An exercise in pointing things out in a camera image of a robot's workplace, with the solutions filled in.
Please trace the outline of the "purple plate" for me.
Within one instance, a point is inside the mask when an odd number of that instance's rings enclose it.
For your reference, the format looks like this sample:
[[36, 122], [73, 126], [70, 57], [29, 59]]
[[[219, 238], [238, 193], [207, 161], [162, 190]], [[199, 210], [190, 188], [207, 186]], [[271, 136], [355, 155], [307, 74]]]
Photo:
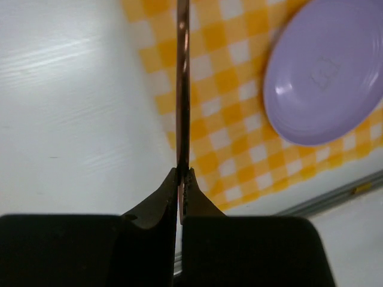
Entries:
[[277, 40], [263, 83], [268, 120], [283, 139], [326, 144], [382, 99], [382, 2], [311, 1]]

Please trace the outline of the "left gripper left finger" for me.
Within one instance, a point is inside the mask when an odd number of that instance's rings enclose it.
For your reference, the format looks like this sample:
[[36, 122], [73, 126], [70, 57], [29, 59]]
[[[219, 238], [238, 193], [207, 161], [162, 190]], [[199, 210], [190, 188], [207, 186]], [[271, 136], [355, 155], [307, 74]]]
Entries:
[[122, 215], [1, 217], [2, 286], [172, 286], [177, 172]]

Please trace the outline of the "yellow checkered cloth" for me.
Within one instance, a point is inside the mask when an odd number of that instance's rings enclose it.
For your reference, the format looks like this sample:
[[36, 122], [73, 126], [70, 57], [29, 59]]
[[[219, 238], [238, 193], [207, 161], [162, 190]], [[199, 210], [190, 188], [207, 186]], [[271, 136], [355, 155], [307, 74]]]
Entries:
[[221, 209], [359, 160], [382, 158], [382, 108], [355, 131], [307, 148], [266, 119], [261, 82], [276, 33], [303, 1], [191, 1], [191, 165]]

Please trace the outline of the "copper fork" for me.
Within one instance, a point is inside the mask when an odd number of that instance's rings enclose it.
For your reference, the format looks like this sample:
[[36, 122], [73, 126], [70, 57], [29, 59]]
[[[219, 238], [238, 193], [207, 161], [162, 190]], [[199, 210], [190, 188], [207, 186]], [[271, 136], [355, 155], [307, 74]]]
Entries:
[[190, 2], [177, 1], [176, 152], [180, 221], [186, 216], [190, 155]]

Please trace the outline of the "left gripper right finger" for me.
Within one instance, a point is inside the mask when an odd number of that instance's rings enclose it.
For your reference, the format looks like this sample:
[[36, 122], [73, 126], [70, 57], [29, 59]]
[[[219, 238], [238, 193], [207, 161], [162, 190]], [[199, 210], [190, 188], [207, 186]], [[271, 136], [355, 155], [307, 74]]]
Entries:
[[320, 235], [296, 216], [226, 216], [184, 182], [180, 286], [335, 286]]

